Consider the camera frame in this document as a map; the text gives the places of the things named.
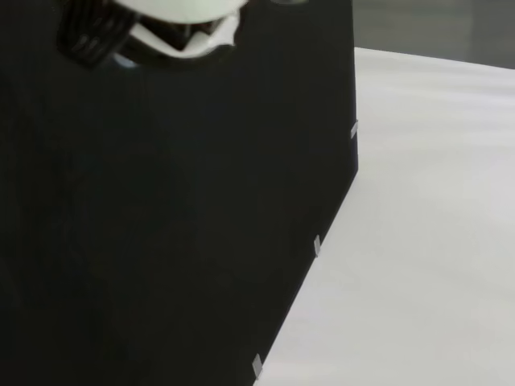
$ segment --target white plastic part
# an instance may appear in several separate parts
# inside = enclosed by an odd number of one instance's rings
[[[193,24],[223,18],[248,0],[115,0],[140,14],[165,22]]]
[[[182,51],[173,48],[141,24],[136,24],[130,33],[147,46],[172,58],[195,59],[210,54],[220,46],[233,46],[234,35],[239,25],[240,13],[234,12],[224,18],[211,35],[204,32],[195,33]]]

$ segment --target white object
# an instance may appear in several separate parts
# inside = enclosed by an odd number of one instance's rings
[[[206,23],[242,8],[247,0],[115,0],[146,16],[172,23]]]
[[[360,171],[260,386],[515,384],[515,72],[356,50]]]
[[[234,37],[239,25],[240,14],[239,12],[233,12],[221,21],[212,34],[207,35],[204,32],[196,32],[182,51],[162,41],[142,24],[136,24],[130,33],[139,41],[165,55],[173,58],[193,59],[209,55],[220,46],[234,45]]]

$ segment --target black panel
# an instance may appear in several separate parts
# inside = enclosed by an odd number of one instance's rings
[[[181,73],[85,71],[59,16],[0,2],[2,384],[251,385],[356,173],[351,2]]]

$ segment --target metal clip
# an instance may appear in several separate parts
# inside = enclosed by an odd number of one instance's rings
[[[316,235],[315,242],[313,243],[315,245],[315,255],[316,257],[320,254],[320,249],[322,249],[322,243],[320,242],[320,235]]]
[[[256,358],[254,358],[254,361],[252,362],[252,368],[254,369],[256,380],[258,380],[259,376],[263,372],[263,363],[261,361],[261,356],[259,356],[259,354],[256,354]]]

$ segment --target white surface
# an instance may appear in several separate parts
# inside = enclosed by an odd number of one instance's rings
[[[360,172],[259,386],[515,385],[515,72],[357,50]]]
[[[205,23],[239,10],[247,0],[115,0],[146,16],[173,23]]]

